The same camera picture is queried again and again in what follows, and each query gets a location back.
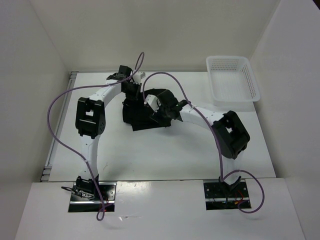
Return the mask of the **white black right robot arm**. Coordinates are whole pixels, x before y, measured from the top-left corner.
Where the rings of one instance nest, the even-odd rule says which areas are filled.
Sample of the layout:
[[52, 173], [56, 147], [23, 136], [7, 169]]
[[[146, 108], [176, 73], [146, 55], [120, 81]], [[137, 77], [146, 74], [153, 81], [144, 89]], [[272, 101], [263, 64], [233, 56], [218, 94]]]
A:
[[164, 120], [179, 120], [211, 131], [218, 150], [219, 191], [225, 197], [232, 196], [241, 181], [239, 168], [250, 141], [250, 135], [237, 113], [232, 110], [214, 112], [195, 106], [187, 99], [178, 101], [167, 89], [157, 95], [148, 94], [144, 103], [153, 110], [151, 118], [160, 124]]

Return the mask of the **black sport shorts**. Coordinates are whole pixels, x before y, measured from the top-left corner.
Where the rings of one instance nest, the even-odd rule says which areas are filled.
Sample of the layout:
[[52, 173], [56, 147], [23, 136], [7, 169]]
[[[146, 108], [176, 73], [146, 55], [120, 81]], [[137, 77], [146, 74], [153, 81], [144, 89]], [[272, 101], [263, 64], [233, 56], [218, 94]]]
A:
[[122, 120], [124, 123], [131, 125], [133, 131], [171, 126], [171, 119], [160, 117], [160, 122], [157, 122], [151, 118], [154, 112], [144, 105], [141, 92], [138, 94], [137, 99], [125, 95], [122, 105]]

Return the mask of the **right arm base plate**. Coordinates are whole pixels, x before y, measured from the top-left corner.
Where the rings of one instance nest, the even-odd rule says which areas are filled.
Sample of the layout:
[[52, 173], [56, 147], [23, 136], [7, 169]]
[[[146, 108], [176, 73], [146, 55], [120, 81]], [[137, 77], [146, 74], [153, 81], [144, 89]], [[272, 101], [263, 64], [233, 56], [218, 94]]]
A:
[[207, 211], [251, 209], [250, 197], [245, 181], [241, 181], [230, 193], [225, 194], [217, 181], [203, 183], [205, 207]]

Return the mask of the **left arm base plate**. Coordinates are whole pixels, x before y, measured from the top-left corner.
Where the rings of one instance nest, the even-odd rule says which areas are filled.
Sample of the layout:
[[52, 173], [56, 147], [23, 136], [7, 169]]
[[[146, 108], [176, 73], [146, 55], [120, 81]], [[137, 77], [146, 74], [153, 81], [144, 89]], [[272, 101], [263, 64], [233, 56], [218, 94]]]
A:
[[[116, 188], [116, 182], [99, 183], [99, 189], [106, 205], [104, 210], [106, 213], [115, 211]], [[98, 212], [102, 208], [102, 202], [98, 194], [92, 195], [91, 193], [85, 193], [83, 190], [77, 190], [75, 183], [72, 187], [62, 187], [62, 189], [71, 192], [68, 207], [69, 213]]]

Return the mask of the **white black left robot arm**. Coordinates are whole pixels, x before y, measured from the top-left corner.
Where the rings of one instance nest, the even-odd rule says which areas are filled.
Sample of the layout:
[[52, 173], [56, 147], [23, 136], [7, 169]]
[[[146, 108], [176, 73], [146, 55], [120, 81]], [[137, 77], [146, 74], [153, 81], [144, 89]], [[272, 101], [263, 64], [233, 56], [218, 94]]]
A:
[[75, 127], [80, 135], [86, 170], [77, 177], [74, 190], [89, 200], [98, 198], [100, 194], [97, 158], [99, 140], [106, 128], [105, 108], [120, 93], [136, 100], [141, 90], [141, 80], [146, 76], [141, 71], [131, 74], [131, 68], [121, 65], [118, 72], [107, 77], [105, 85], [94, 94], [78, 99]]

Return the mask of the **white perforated plastic basket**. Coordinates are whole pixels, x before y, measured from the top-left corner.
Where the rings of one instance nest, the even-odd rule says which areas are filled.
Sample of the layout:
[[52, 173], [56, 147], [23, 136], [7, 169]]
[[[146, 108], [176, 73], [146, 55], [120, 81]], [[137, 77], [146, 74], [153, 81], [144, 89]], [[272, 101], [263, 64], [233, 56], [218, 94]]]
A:
[[246, 57], [208, 56], [206, 68], [214, 102], [244, 104], [261, 99], [254, 72]]

